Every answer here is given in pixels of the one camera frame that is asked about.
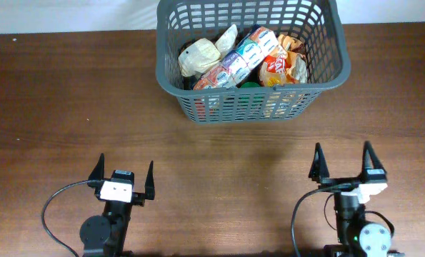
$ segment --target wire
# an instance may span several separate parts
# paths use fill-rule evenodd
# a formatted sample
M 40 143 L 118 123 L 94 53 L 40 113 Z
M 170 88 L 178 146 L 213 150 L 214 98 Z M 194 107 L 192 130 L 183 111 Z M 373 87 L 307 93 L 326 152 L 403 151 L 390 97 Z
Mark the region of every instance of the wire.
M 395 226 L 393 226 L 393 224 L 387 218 L 385 218 L 383 214 L 378 213 L 377 211 L 365 211 L 363 214 L 365 213 L 377 215 L 379 218 L 384 220 L 386 225 L 390 228 L 390 236 L 393 238 L 393 235 L 395 234 Z
M 296 256 L 297 257 L 301 257 L 301 254 L 299 253 L 298 246 L 296 245 L 296 240 L 295 240 L 295 218 L 296 218 L 296 212 L 298 211 L 298 208 L 299 208 L 299 205 L 301 204 L 301 202 L 305 198 L 308 198 L 309 196 L 311 196 L 311 195 L 313 195 L 315 193 L 330 191 L 330 190 L 337 189 L 337 188 L 340 188 L 340 187 L 343 187 L 343 186 L 346 186 L 346 185 L 349 185 L 350 186 L 350 183 L 341 183 L 341 184 L 338 184 L 338 185 L 329 186 L 329 187 L 326 187 L 326 188 L 320 188 L 320 189 L 316 189 L 316 190 L 310 191 L 310 192 L 304 194 L 298 200 L 298 202 L 296 202 L 295 209 L 293 210 L 293 216 L 291 216 L 291 225 L 290 225 L 290 227 L 291 227 L 291 242 L 293 243 L 293 247 L 295 249 L 295 253 L 296 253 Z
M 69 189 L 73 186 L 78 186 L 78 185 L 83 185 L 85 183 L 99 183 L 99 180 L 86 180 L 86 181 L 80 181 L 80 182 L 76 182 L 76 183 L 72 183 L 69 184 L 68 186 L 63 187 L 62 189 L 58 190 L 57 192 L 55 192 L 52 196 L 50 196 L 50 198 L 47 200 L 47 202 L 44 204 L 44 207 L 42 208 L 42 212 L 41 212 L 41 221 L 42 221 L 42 226 L 44 227 L 44 230 L 47 232 L 47 234 L 57 243 L 61 244 L 62 246 L 64 246 L 66 249 L 68 249 L 68 251 L 70 251 L 72 254 L 74 254 L 74 256 L 79 257 L 79 255 L 77 254 L 77 252 L 75 250 L 73 250 L 71 247 L 69 247 L 68 245 L 66 245 L 65 243 L 61 242 L 56 236 L 53 235 L 53 233 L 50 231 L 49 228 L 47 228 L 46 225 L 46 209 L 47 206 L 49 205 L 49 203 L 55 198 L 55 196 L 58 196 L 61 192 L 65 191 L 66 189 Z
M 329 196 L 328 196 L 328 198 L 327 198 L 327 199 L 326 199 L 326 201 L 325 201 L 325 206 L 324 206 L 324 216 L 325 216 L 325 221 L 328 223 L 328 225 L 330 226 L 330 228 L 332 228 L 333 230 L 336 230 L 336 228 L 334 228 L 334 227 L 332 226 L 332 224 L 331 224 L 331 223 L 329 223 L 328 218 L 326 217 L 326 205 L 328 204 L 328 200 L 329 200 L 332 196 L 334 196 L 334 194 L 333 194 L 333 193 L 332 193 L 331 195 L 329 195 Z

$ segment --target food packaging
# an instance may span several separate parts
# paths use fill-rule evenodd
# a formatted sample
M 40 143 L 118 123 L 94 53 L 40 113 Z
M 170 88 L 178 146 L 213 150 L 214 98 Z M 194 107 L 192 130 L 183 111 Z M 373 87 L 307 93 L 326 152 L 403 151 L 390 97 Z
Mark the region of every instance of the food packaging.
M 264 60 L 259 69 L 259 80 L 263 86 L 299 84 L 307 82 L 305 54 L 287 51 L 295 47 L 305 53 L 300 40 L 280 35 L 278 45 Z
M 210 81 L 208 79 L 208 76 L 202 76 L 198 80 L 198 82 L 196 83 L 194 90 L 216 89 L 216 88 L 217 88 L 217 84 Z M 200 113 L 201 111 L 203 111 L 203 112 L 206 111 L 206 105 L 204 103 L 205 103 L 204 97 L 197 99 L 195 101 L 195 106 L 196 106 L 196 110 L 198 111 L 198 113 Z M 214 97 L 209 98 L 209 110 L 210 111 L 216 109 L 218 106 L 219 106 L 219 97 L 218 96 L 217 96 L 217 98 L 214 98 Z
M 221 61 L 221 65 L 228 69 L 236 84 L 243 81 L 251 72 L 245 60 L 236 51 L 231 51 Z
M 276 34 L 265 27 L 258 27 L 249 35 L 249 39 L 257 43 L 263 55 L 268 56 L 279 44 Z
M 212 66 L 218 64 L 220 52 L 207 39 L 199 39 L 179 55 L 179 65 L 182 76 L 198 76 L 206 73 Z
M 225 69 L 221 64 L 215 65 L 215 67 L 208 71 L 207 74 L 204 74 L 204 76 L 215 84 L 216 87 L 225 89 L 236 87 L 236 82 L 234 82 L 230 71 Z
M 306 47 L 301 40 L 281 34 L 277 38 L 277 41 L 286 51 L 301 54 L 304 60 L 306 60 Z
M 218 64 L 199 79 L 194 90 L 236 87 L 278 45 L 279 42 L 273 31 L 259 25 L 253 26 L 235 50 L 225 55 Z M 209 82 L 203 81 L 203 78 L 207 78 Z
M 265 57 L 258 44 L 250 39 L 244 39 L 239 43 L 236 52 L 242 56 L 251 70 L 257 67 Z
M 238 36 L 236 24 L 231 25 L 223 35 L 215 42 L 215 47 L 220 52 L 220 59 L 224 58 L 233 48 Z

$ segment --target wooden table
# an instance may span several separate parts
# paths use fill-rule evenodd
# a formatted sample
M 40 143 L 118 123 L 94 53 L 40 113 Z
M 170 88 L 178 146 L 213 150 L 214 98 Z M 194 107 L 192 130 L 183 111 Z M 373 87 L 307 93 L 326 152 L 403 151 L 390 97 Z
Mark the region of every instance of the wooden table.
M 395 248 L 425 256 L 425 24 L 345 32 L 349 80 L 298 118 L 210 126 L 189 121 L 157 84 L 155 31 L 1 35 L 0 256 L 70 256 L 39 214 L 57 189 L 86 179 L 101 152 L 106 175 L 133 171 L 139 191 L 155 163 L 156 200 L 133 210 L 125 249 L 290 252 L 294 204 L 316 188 L 307 178 L 314 144 L 331 176 L 355 176 L 367 139 L 389 172 L 389 188 L 368 209 L 394 222 Z M 303 248 L 336 243 L 325 198 L 299 210 Z M 79 228 L 102 208 L 82 186 L 55 199 L 46 219 L 81 252 Z

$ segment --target gray plastic basket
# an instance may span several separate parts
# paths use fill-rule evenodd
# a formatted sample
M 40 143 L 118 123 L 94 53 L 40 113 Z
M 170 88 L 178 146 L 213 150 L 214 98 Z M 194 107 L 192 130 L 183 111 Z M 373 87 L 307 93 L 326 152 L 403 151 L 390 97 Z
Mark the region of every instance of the gray plastic basket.
M 185 114 L 202 124 L 287 120 L 322 91 L 336 88 L 351 70 L 334 0 L 161 0 L 156 28 L 156 79 L 177 97 Z M 247 89 L 184 90 L 181 47 L 214 39 L 232 24 L 245 34 L 259 24 L 306 44 L 307 84 Z

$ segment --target snack bag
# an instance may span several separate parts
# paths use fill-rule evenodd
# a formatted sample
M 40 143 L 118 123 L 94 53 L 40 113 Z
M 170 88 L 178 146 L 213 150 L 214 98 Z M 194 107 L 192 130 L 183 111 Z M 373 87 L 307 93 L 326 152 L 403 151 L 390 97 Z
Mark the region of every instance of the snack bag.
M 304 60 L 306 60 L 306 47 L 304 46 L 303 42 L 301 42 L 301 40 L 281 34 L 277 38 L 277 41 L 286 51 L 293 51 L 295 53 L 301 54 Z
M 277 46 L 264 60 L 259 70 L 259 80 L 263 86 L 294 84 L 296 81 L 287 76 L 291 63 L 287 58 L 289 54 Z
M 301 54 L 289 51 L 287 60 L 290 62 L 290 67 L 287 70 L 287 75 L 294 83 L 307 83 L 307 66 Z

